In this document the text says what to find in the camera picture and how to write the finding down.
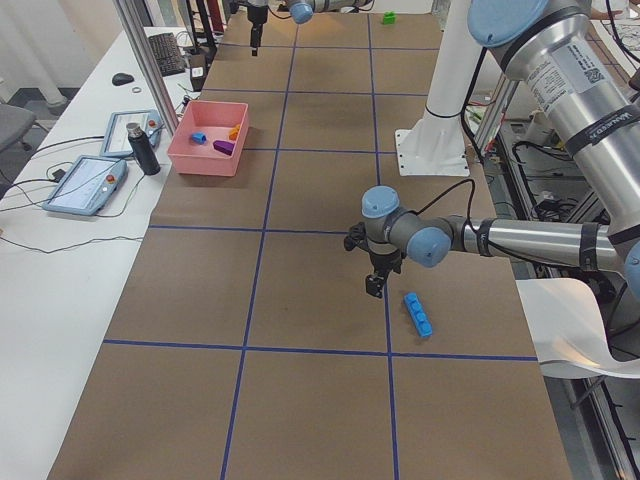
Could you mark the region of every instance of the gray fabric object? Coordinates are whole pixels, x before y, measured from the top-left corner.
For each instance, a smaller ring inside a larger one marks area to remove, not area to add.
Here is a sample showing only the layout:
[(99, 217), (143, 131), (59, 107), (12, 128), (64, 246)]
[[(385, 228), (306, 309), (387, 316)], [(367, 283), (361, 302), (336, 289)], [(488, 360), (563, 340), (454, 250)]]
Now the gray fabric object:
[(21, 140), (35, 122), (33, 112), (0, 104), (0, 152)]

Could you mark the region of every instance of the blue block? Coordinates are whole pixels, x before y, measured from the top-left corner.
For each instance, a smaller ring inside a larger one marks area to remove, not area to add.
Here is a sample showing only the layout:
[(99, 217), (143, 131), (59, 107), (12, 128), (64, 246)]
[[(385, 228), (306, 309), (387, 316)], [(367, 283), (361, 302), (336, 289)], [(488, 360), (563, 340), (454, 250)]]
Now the blue block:
[(422, 308), (422, 304), (418, 299), (418, 296), (411, 292), (407, 293), (404, 296), (404, 304), (407, 306), (407, 310), (411, 314), (411, 318), (413, 320), (413, 324), (416, 326), (416, 330), (418, 330), (418, 334), (422, 337), (430, 337), (433, 333), (433, 328), (431, 327), (431, 323), (429, 323), (429, 317)]
[(196, 132), (191, 134), (191, 140), (200, 145), (204, 145), (207, 142), (207, 136), (202, 132)]

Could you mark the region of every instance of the gray chair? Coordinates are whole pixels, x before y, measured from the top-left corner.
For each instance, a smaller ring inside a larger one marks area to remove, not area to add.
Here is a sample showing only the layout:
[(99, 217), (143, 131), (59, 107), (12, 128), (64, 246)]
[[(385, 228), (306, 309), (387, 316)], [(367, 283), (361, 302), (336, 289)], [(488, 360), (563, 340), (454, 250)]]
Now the gray chair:
[(38, 123), (36, 115), (32, 111), (0, 104), (0, 153), (16, 142), (20, 142), (26, 151), (31, 150), (31, 145), (26, 143), (23, 137), (34, 125), (42, 128), (45, 132), (49, 131)]

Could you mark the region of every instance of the green object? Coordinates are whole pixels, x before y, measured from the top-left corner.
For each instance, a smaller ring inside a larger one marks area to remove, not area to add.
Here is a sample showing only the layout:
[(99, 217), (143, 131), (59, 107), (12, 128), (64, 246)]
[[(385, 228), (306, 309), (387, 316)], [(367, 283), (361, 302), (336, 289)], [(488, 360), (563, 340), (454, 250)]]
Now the green object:
[(391, 25), (393, 23), (396, 23), (395, 12), (384, 12), (384, 15), (382, 16), (382, 24)]

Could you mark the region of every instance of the purple object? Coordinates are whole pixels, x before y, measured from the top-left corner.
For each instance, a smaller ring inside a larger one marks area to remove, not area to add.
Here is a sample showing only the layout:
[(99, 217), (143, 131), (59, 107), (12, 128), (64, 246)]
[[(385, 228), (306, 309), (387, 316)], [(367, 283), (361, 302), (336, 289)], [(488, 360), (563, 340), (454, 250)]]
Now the purple object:
[(231, 155), (233, 153), (234, 143), (226, 142), (224, 140), (216, 140), (213, 142), (213, 148), (218, 150), (219, 152), (224, 153), (225, 155)]

